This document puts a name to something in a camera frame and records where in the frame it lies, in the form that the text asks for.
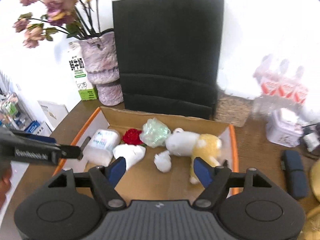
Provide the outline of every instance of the cardboard box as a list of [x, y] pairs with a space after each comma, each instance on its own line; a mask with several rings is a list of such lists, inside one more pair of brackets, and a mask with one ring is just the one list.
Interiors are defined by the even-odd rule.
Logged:
[[[185, 131], [208, 133], [219, 136], [222, 140], [222, 159], [229, 161], [230, 168], [238, 172], [236, 137], [233, 126], [226, 123], [204, 120], [196, 117], [177, 115], [149, 114], [108, 107], [99, 107], [85, 123], [72, 142], [81, 146], [84, 140], [92, 137], [98, 129], [115, 129], [122, 136], [129, 128], [142, 129], [148, 119], [156, 117], [172, 131], [177, 127]], [[161, 173], [155, 166], [154, 155], [165, 150], [165, 147], [147, 147], [146, 155], [139, 163], [131, 167], [116, 186], [116, 191], [127, 203], [132, 199], [140, 200], [173, 200], [188, 199], [192, 203], [204, 190], [201, 184], [189, 182], [190, 157], [172, 156], [172, 168], [168, 173]], [[55, 174], [62, 168], [79, 169], [84, 165], [78, 160], [61, 161]]]

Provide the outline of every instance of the flower vase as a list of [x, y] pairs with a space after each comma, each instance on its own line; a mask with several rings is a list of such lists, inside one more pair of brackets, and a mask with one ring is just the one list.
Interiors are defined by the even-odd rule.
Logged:
[[102, 32], [100, 37], [79, 41], [88, 79], [97, 85], [99, 100], [105, 106], [123, 102], [119, 80], [115, 34]]

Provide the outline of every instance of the human hand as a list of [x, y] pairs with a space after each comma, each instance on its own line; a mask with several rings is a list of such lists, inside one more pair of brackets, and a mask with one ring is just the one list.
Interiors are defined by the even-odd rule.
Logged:
[[2, 208], [2, 205], [4, 204], [4, 202], [6, 200], [5, 194], [11, 188], [11, 182], [10, 182], [11, 175], [12, 175], [12, 169], [10, 166], [10, 168], [8, 168], [4, 172], [2, 179], [0, 179], [0, 209]]

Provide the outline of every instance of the red rose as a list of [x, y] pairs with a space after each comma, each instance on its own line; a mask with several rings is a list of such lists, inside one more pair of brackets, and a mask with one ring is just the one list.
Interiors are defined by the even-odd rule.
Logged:
[[143, 142], [139, 138], [139, 134], [141, 133], [142, 133], [141, 130], [131, 128], [125, 132], [124, 136], [122, 136], [122, 140], [126, 144], [133, 144], [133, 145], [143, 144]]

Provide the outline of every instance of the wooden table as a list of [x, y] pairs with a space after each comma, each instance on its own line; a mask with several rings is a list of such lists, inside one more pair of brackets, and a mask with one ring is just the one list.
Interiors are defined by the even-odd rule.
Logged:
[[[60, 144], [70, 144], [98, 106], [102, 106], [98, 100], [81, 101], [65, 117], [51, 136], [56, 138]], [[124, 104], [115, 107], [124, 109]], [[249, 167], [256, 167], [277, 185], [285, 188], [284, 175], [280, 167], [280, 153], [286, 148], [267, 141], [265, 123], [261, 120], [248, 120], [243, 128], [236, 128], [235, 130], [240, 172], [245, 172]], [[303, 149], [298, 148], [296, 150], [303, 152]], [[302, 159], [305, 171], [308, 173], [314, 161], [305, 157], [302, 157]], [[20, 239], [13, 221], [14, 211], [28, 195], [52, 176], [54, 169], [55, 167], [52, 166], [29, 165], [4, 216], [0, 229], [0, 239]], [[300, 201], [300, 204], [306, 212], [319, 205], [311, 192], [307, 198]]]

